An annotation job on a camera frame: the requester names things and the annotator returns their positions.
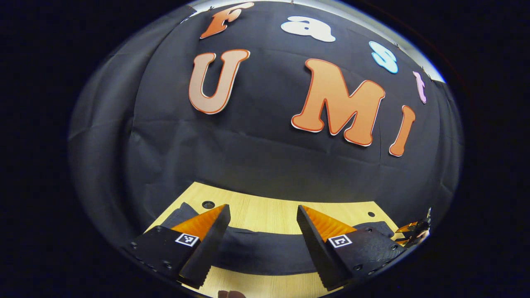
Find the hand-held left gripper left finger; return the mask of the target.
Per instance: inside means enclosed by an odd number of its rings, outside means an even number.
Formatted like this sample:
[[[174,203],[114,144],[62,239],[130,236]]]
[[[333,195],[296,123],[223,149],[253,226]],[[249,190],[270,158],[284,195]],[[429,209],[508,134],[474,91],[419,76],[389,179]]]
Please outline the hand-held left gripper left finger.
[[[199,289],[230,220],[229,205],[220,205],[172,228],[154,226],[127,243],[124,251],[165,279]]]

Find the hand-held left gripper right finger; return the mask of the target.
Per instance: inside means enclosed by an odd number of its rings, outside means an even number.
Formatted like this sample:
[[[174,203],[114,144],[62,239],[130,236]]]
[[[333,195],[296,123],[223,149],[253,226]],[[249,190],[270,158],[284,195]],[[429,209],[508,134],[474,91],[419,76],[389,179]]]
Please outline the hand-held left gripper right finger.
[[[353,228],[304,205],[299,205],[296,219],[328,291],[365,283],[406,251],[372,226]]]

